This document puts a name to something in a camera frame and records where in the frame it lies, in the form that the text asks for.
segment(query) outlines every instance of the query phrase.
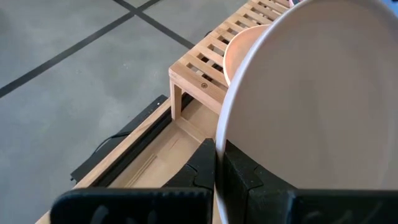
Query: concrete floor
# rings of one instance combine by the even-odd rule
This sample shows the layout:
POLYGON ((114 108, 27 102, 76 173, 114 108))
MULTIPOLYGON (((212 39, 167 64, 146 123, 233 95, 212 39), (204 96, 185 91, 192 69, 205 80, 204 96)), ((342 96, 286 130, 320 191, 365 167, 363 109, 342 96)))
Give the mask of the concrete floor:
MULTIPOLYGON (((144 13, 195 44, 245 2, 161 0, 144 13)), ((0 88, 128 12, 112 0, 2 0, 0 88)), ((169 95, 167 69, 187 50, 134 16, 1 97, 0 223, 46 212, 103 139, 169 95)))

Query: wooden tray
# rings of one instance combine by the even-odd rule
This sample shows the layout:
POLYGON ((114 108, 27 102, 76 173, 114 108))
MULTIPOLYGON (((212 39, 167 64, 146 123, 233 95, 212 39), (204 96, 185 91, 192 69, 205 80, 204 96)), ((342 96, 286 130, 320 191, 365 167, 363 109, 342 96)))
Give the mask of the wooden tray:
POLYGON ((176 61, 169 68, 174 119, 180 114, 183 91, 219 114, 228 89, 223 74, 227 44, 248 27, 271 24, 288 8, 288 0, 250 0, 176 61))

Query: wooden rack leg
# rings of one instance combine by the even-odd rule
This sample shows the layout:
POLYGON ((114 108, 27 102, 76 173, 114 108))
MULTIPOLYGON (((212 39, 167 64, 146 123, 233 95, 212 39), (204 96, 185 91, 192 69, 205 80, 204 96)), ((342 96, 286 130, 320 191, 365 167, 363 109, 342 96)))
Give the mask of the wooden rack leg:
POLYGON ((172 99, 172 118, 176 120, 181 117, 182 91, 172 80, 170 80, 170 97, 172 99))

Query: bowl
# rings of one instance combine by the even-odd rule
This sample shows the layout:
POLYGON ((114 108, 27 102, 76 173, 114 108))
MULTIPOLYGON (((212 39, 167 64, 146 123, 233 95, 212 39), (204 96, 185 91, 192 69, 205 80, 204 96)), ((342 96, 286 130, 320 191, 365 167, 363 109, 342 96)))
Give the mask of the bowl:
MULTIPOLYGON (((397 40, 398 18, 381 1, 289 9, 238 65, 217 125, 218 167, 233 144, 259 164, 253 175, 289 183, 268 192, 398 189, 397 40)), ((236 186, 217 172, 220 217, 232 223, 224 193, 236 186)))
POLYGON ((231 42, 226 47, 223 59, 224 76, 228 86, 231 84, 232 78, 251 46, 268 26, 269 25, 260 25, 250 27, 232 38, 231 42))

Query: black floor line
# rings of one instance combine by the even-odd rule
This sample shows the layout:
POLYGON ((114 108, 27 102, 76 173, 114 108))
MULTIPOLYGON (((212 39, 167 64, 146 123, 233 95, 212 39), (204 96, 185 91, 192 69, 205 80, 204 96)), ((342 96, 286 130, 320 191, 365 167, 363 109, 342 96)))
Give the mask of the black floor line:
POLYGON ((189 42, 187 39, 184 39, 177 33, 173 32, 166 26, 163 26, 159 22, 155 21, 153 18, 149 17, 148 15, 143 13, 143 10, 148 9, 149 7, 153 6, 154 4, 158 3, 161 0, 149 0, 144 3, 142 6, 135 8, 134 6, 130 5, 129 3, 123 0, 113 0, 114 2, 118 3, 122 7, 126 8, 130 12, 123 15, 119 19, 111 22, 110 24, 106 25, 105 27, 101 28, 100 30, 96 31, 94 34, 89 35, 88 37, 84 38, 83 40, 79 41, 77 44, 71 46, 70 48, 64 50, 63 52, 59 53, 55 57, 51 58, 50 60, 44 62, 43 64, 39 65, 38 67, 34 68, 33 70, 29 71, 25 75, 17 78, 16 80, 8 83, 7 85, 0 88, 0 98, 6 96, 10 92, 16 90, 20 86, 26 84, 27 82, 31 81, 35 77, 39 76, 46 70, 52 68, 54 65, 60 63, 65 58, 71 56, 72 54, 76 53, 77 51, 81 50, 83 47, 86 47, 88 44, 92 43, 96 39, 100 38, 101 36, 105 35, 109 31, 113 30, 117 26, 120 26, 127 20, 134 17, 134 15, 139 16, 142 20, 146 21, 165 35, 169 36, 173 40, 177 41, 178 43, 182 44, 188 49, 191 49, 194 44, 189 42))
POLYGON ((142 12, 160 1, 161 0, 149 0, 145 2, 142 6, 138 7, 137 9, 142 12))
POLYGON ((71 46, 70 48, 64 50, 63 52, 59 53, 54 58, 44 62, 43 64, 39 65, 35 69, 31 70, 30 72, 26 73, 25 75, 17 78, 16 80, 8 83, 4 87, 0 88, 0 98, 6 96, 8 93, 14 91, 18 87, 22 86, 23 84, 31 81, 33 78, 39 76, 41 73, 45 72, 49 68, 53 67, 54 65, 61 62, 63 59, 71 56, 72 54, 76 53, 83 47, 87 46, 88 44, 92 43, 92 41, 100 38, 104 34, 108 33, 109 31, 113 30, 117 26, 120 26, 122 23, 126 22, 127 20, 131 19, 134 16, 133 12, 129 12, 124 16, 116 19, 115 21, 111 22, 110 24, 104 26, 99 31, 95 32, 94 34, 89 35, 88 37, 81 40, 79 43, 71 46))
MULTIPOLYGON (((130 5, 126 1, 123 1, 123 0, 113 0, 113 1, 118 3, 119 5, 121 5, 122 7, 126 8, 130 12, 133 12, 135 15, 140 17, 142 20, 146 21, 147 23, 149 23, 150 25, 152 25, 153 27, 155 27, 156 29, 158 29, 159 31, 164 33, 165 35, 169 36, 171 39, 173 39, 173 40, 177 41, 178 43, 182 44, 184 47, 186 47, 188 49, 191 49, 193 46, 195 46, 195 44, 191 43, 187 39, 184 39, 183 37, 181 37, 177 33, 173 32, 172 30, 170 30, 166 26, 163 26, 162 24, 160 24, 159 22, 157 22, 153 18, 149 17, 147 14, 144 14, 140 9, 130 5)), ((149 1, 149 2, 151 2, 151 5, 152 5, 152 4, 155 4, 157 1, 158 0, 153 0, 153 1, 149 1)))

